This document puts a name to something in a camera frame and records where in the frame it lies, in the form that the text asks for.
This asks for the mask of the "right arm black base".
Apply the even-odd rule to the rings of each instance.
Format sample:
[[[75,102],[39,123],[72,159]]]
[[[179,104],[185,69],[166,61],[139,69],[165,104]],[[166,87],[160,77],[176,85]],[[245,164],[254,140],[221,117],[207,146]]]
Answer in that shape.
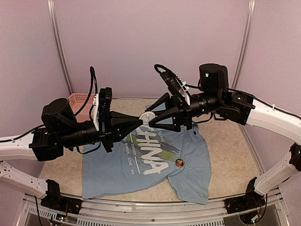
[[[256,179],[257,177],[254,177],[249,181],[244,195],[228,198],[224,201],[228,214],[254,209],[266,204],[264,195],[255,192],[254,185]]]

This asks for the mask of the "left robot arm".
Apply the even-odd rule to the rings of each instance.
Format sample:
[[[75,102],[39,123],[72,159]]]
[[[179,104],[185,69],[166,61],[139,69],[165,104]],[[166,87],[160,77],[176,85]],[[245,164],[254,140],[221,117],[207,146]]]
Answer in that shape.
[[[110,111],[110,101],[100,108],[101,118],[77,122],[68,99],[60,98],[44,106],[43,125],[15,138],[0,142],[3,159],[15,158],[51,161],[63,156],[63,150],[78,149],[96,143],[112,151],[113,144],[143,124],[138,117]]]

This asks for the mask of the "light blue printed t-shirt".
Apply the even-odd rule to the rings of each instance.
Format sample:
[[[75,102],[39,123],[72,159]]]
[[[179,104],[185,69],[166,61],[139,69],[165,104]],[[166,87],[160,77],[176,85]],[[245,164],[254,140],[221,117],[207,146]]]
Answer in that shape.
[[[115,143],[110,153],[98,143],[83,149],[84,199],[141,191],[168,180],[178,199],[208,202],[211,162],[197,124],[179,132],[142,125]],[[176,166],[177,159],[184,160],[184,167]]]

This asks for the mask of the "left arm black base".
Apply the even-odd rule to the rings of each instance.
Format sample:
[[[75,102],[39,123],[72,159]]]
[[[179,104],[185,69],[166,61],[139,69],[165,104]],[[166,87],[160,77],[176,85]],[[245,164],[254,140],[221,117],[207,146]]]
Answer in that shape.
[[[41,199],[41,205],[53,210],[65,212],[66,214],[79,214],[82,200],[61,195],[60,186],[51,179],[46,180],[46,196]]]

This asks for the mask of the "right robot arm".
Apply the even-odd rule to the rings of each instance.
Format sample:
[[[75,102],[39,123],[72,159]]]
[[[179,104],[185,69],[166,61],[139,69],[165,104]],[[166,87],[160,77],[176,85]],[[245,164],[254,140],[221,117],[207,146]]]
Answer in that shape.
[[[284,158],[263,175],[252,179],[240,204],[252,208],[259,197],[286,181],[301,170],[301,118],[277,108],[249,93],[230,89],[227,67],[203,64],[199,67],[198,94],[190,94],[189,85],[163,65],[155,71],[167,85],[168,92],[148,107],[155,118],[149,126],[180,131],[181,126],[192,128],[192,119],[209,114],[216,120],[230,120],[240,125],[263,128],[293,141]]]

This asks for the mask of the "round silver purple brooch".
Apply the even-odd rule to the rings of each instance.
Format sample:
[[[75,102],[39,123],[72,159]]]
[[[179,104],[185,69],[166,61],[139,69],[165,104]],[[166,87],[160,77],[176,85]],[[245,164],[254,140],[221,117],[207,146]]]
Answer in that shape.
[[[140,115],[139,119],[143,121],[143,125],[148,125],[151,120],[156,117],[154,112],[148,111]]]

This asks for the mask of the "round orange button brooch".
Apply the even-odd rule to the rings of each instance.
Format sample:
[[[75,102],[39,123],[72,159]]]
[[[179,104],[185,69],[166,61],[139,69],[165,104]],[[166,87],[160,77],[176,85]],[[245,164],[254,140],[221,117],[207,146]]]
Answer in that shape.
[[[184,167],[184,160],[182,160],[182,159],[177,159],[177,160],[175,161],[175,164],[176,164],[177,167],[182,168],[182,167]]]

